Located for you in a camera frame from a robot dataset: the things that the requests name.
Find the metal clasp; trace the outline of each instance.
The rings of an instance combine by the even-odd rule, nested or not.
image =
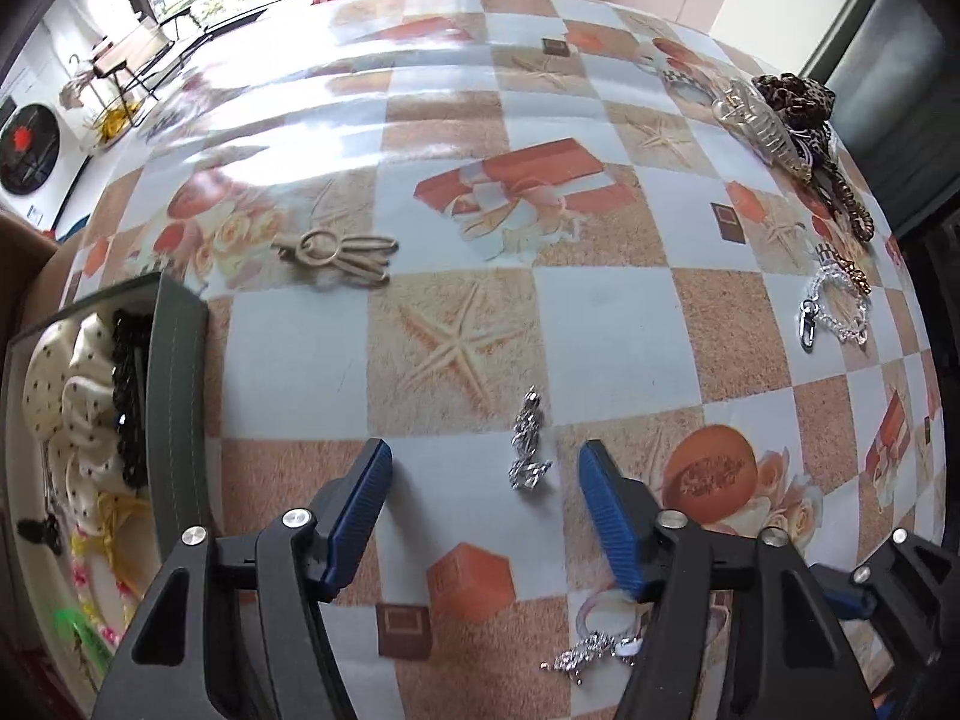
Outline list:
[[[815,320],[819,312],[820,308],[812,300],[800,303],[800,346],[805,352],[813,351],[813,337],[817,330]]]

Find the blue gripper pad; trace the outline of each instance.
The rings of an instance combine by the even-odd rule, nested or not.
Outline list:
[[[623,502],[616,490],[617,482],[622,483],[623,477],[603,445],[599,442],[585,443],[580,450],[580,489],[587,500],[593,526],[607,553],[616,584],[638,599],[645,588],[640,566],[640,534],[632,528],[624,512]]]
[[[344,486],[343,491],[349,497],[328,540],[322,584],[331,598],[353,581],[394,478],[394,457],[385,442],[376,442],[370,459],[366,454],[366,451],[360,453],[354,467],[338,483]]]
[[[824,590],[824,599],[838,620],[867,620],[874,612],[868,605],[860,603],[860,599],[835,590]]]

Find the table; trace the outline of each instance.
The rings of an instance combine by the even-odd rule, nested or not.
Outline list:
[[[611,586],[574,470],[590,437],[659,494],[680,442],[711,430],[757,464],[713,527],[779,524],[809,562],[853,568],[898,525],[941,536],[939,389],[877,201],[841,149],[877,222],[866,250],[710,112],[709,76],[764,70],[598,1],[334,1],[202,47],[128,136],[64,299],[165,268],[208,300],[221,530],[305,504],[370,435],[394,452],[323,614],[360,718],[613,714],[625,666],[579,688],[539,671]],[[269,250],[318,225],[397,237],[390,284],[315,282]],[[821,241],[874,286],[864,350],[823,332],[800,349]],[[525,495],[507,472],[530,386],[555,466]],[[632,615],[607,603],[587,624]],[[846,625],[875,685],[889,659]]]

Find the starfish print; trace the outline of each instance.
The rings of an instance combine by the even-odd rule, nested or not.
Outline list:
[[[771,204],[765,225],[768,244],[778,244],[782,247],[795,268],[801,269],[802,261],[796,252],[797,220],[784,218],[784,212],[778,206]]]
[[[683,154],[683,151],[680,151],[679,143],[690,142],[690,138],[683,136],[683,132],[671,132],[667,134],[666,122],[659,116],[654,119],[654,124],[635,122],[629,116],[626,117],[626,119],[630,127],[646,136],[646,140],[640,143],[640,148],[666,148],[682,165],[685,167],[693,167],[686,155]]]
[[[546,81],[554,89],[560,89],[566,91],[566,86],[563,84],[561,79],[558,79],[555,74],[551,73],[550,67],[550,57],[546,57],[544,64],[538,64],[536,62],[527,62],[525,59],[520,59],[518,56],[512,57],[512,61],[515,66],[519,67],[521,70],[527,71],[527,73],[534,76],[535,79],[540,79]]]
[[[317,194],[317,199],[314,201],[313,207],[310,209],[310,223],[315,227],[333,227],[336,223],[339,223],[347,218],[353,211],[352,208],[344,208],[342,205],[337,207],[334,204],[335,199],[331,199],[330,201],[326,200],[336,183],[337,179],[331,178],[329,181],[323,183],[323,188],[320,189]],[[325,207],[328,203],[334,207]]]
[[[453,322],[444,323],[427,317],[410,306],[403,306],[403,317],[418,334],[433,346],[433,350],[400,382],[400,389],[413,386],[436,373],[452,367],[467,385],[470,395],[484,408],[491,403],[491,394],[481,374],[481,352],[510,341],[522,333],[520,328],[494,327],[478,330],[473,327],[473,311],[480,285],[470,287],[467,299],[457,309]]]
[[[628,25],[635,26],[637,28],[635,31],[637,32],[649,32],[654,37],[675,40],[675,38],[671,37],[666,29],[662,28],[658,23],[653,22],[652,20],[647,20],[634,13],[623,13],[621,16],[626,17]]]

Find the silver bracelet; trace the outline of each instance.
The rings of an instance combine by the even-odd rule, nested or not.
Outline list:
[[[829,312],[821,293],[824,284],[832,284],[856,299],[856,316],[850,323],[842,322]],[[853,283],[853,279],[836,261],[827,261],[806,288],[806,298],[800,303],[800,346],[804,351],[813,351],[813,338],[817,324],[837,336],[840,343],[856,341],[861,348],[867,343],[867,314],[870,300]]]

